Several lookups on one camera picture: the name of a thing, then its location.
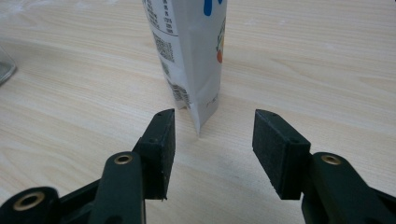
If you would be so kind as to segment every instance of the white carton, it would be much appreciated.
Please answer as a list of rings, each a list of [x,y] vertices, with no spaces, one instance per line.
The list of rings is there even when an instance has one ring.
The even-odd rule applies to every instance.
[[[177,108],[197,133],[219,105],[227,0],[143,0]]]

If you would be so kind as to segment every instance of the light wood grain surface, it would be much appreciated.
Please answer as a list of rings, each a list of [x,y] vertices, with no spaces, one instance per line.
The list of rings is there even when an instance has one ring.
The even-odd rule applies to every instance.
[[[0,203],[92,182],[174,107],[141,0],[3,0],[0,46],[18,66],[0,87]],[[252,151],[256,108],[395,196],[396,3],[229,1],[219,100],[200,137],[176,112],[169,200],[147,202],[148,223],[304,223]]]

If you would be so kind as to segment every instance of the colorful logo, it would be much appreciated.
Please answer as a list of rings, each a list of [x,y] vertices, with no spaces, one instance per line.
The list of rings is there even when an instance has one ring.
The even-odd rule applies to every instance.
[[[223,24],[221,25],[220,33],[218,35],[218,45],[216,46],[216,51],[218,52],[218,62],[222,63],[222,54],[224,48],[224,33],[225,33],[225,18]]]
[[[213,0],[204,0],[205,2],[204,2],[204,14],[206,15],[206,16],[210,16],[210,15],[212,15],[212,3],[213,3]]]

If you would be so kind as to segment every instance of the barcode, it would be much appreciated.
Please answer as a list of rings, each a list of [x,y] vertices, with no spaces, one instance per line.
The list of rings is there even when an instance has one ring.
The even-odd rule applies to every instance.
[[[155,44],[157,45],[158,52],[167,60],[172,63],[175,62],[173,57],[172,45],[171,43],[165,42],[159,36],[154,34]]]
[[[171,77],[171,75],[169,74],[169,66],[168,66],[168,64],[164,63],[162,59],[160,59],[160,61],[161,61],[161,65],[163,66],[163,71],[165,72],[165,74],[168,77]]]
[[[183,101],[188,108],[190,108],[190,96],[187,94],[186,89],[181,86],[174,85],[170,81],[168,81],[169,86],[172,88],[172,92],[174,94],[176,101]]]

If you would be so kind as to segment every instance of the table surface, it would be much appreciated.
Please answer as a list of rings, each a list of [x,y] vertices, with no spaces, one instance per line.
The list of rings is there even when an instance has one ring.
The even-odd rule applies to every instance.
[[[167,201],[148,223],[304,223],[252,147],[254,111],[396,195],[396,3],[230,1],[219,109],[197,136],[176,111]],[[174,107],[141,0],[6,0],[0,45],[18,71],[0,87],[0,203],[31,187],[61,196],[131,150]]]

